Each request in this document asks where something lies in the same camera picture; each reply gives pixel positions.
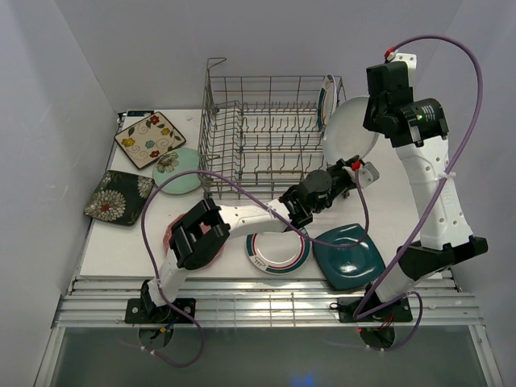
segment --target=black floral plate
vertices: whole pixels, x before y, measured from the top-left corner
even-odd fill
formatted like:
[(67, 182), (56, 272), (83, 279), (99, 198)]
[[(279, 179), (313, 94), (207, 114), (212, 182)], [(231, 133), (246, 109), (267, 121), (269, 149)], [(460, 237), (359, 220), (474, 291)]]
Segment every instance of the black floral plate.
[(135, 224), (153, 186), (154, 179), (150, 177), (107, 171), (89, 198), (84, 214), (103, 222)]

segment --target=red cable connector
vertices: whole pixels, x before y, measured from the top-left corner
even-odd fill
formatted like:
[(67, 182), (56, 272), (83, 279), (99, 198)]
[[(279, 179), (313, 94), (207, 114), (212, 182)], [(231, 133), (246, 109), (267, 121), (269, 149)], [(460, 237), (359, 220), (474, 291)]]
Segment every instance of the red cable connector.
[(352, 171), (355, 172), (356, 170), (360, 169), (361, 166), (362, 166), (362, 163), (360, 163), (360, 160), (355, 161), (352, 164)]
[(385, 54), (384, 54), (384, 58), (385, 60), (387, 60), (387, 58), (390, 56), (390, 54), (392, 54), (394, 52), (394, 46), (392, 46), (390, 49), (388, 49)]

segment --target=wire dish rack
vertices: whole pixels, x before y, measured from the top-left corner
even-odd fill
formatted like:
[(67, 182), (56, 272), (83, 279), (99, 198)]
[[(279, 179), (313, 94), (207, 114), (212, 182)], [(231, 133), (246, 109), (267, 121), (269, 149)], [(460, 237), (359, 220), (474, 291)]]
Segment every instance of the wire dish rack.
[[(325, 76), (214, 76), (224, 61), (210, 58), (206, 64), (199, 168), (256, 196), (281, 196), (308, 172), (325, 167), (317, 125)], [(340, 77), (335, 84), (342, 85)], [(339, 99), (346, 99), (343, 86)], [(225, 181), (204, 176), (201, 182), (205, 197), (240, 199)]]

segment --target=black mounting bracket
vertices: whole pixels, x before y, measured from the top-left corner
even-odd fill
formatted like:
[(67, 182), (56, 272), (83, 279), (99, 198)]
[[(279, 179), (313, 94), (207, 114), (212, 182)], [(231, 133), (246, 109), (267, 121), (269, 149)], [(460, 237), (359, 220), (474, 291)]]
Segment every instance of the black mounting bracket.
[[(173, 305), (181, 309), (183, 312), (195, 318), (195, 299), (194, 298), (177, 298)], [(141, 298), (131, 298), (127, 302), (126, 317), (123, 320), (126, 324), (168, 324), (177, 318), (177, 324), (187, 323), (188, 320), (182, 314), (178, 314), (168, 305), (156, 308), (152, 315), (149, 315), (144, 301)]]
[[(362, 301), (362, 298), (341, 297), (337, 299), (337, 307), (335, 309), (339, 312), (339, 321), (341, 323), (356, 323), (356, 320), (353, 318), (353, 313), (355, 313), (360, 301)], [(367, 323), (383, 323), (390, 318), (391, 313), (393, 313), (394, 323), (409, 323), (413, 319), (412, 312), (410, 311), (409, 300), (403, 298), (402, 300), (395, 302), (390, 306), (386, 306), (384, 309), (378, 310), (375, 314), (363, 318), (360, 321)]]

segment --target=teal square plate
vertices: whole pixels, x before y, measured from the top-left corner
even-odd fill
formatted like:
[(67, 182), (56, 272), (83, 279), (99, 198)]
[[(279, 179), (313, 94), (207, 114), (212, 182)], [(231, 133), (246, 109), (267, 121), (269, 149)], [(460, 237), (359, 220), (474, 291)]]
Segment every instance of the teal square plate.
[[(351, 244), (364, 234), (360, 224), (329, 230), (316, 239), (335, 244)], [(330, 248), (312, 243), (315, 259), (322, 273), (335, 290), (363, 287), (385, 270), (384, 261), (371, 238), (354, 248)]]

